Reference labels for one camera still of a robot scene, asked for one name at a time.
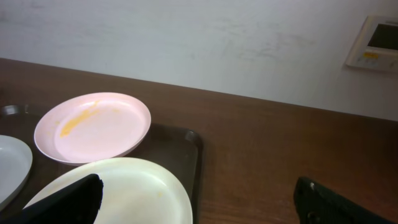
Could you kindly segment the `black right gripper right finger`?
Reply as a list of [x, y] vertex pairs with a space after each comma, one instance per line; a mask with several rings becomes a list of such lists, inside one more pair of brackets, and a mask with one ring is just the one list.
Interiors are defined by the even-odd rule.
[[298, 178], [294, 204], [300, 224], [392, 224], [308, 177]]

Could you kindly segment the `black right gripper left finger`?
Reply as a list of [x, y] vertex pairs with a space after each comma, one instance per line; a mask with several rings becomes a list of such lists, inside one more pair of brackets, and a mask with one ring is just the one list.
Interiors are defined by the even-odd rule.
[[1, 220], [1, 224], [94, 224], [103, 187], [97, 174], [87, 175]]

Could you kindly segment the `pale green plate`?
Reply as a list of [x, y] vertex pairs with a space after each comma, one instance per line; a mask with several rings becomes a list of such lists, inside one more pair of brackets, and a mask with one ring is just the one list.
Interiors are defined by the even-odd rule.
[[1, 210], [4, 210], [26, 183], [33, 155], [23, 141], [1, 135]]

